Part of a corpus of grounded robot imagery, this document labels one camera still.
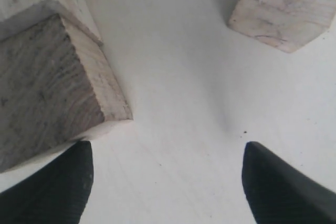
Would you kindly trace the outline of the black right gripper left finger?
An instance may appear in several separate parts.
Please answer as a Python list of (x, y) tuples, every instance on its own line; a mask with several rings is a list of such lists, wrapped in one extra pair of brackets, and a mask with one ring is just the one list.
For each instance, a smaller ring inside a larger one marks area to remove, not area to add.
[(91, 143), (77, 142), (1, 193), (1, 223), (79, 223), (93, 181)]

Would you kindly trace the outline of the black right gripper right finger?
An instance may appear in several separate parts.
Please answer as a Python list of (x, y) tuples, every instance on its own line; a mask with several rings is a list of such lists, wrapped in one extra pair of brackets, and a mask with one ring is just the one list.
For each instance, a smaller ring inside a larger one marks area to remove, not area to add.
[(257, 223), (335, 223), (335, 193), (258, 142), (248, 142), (244, 193)]

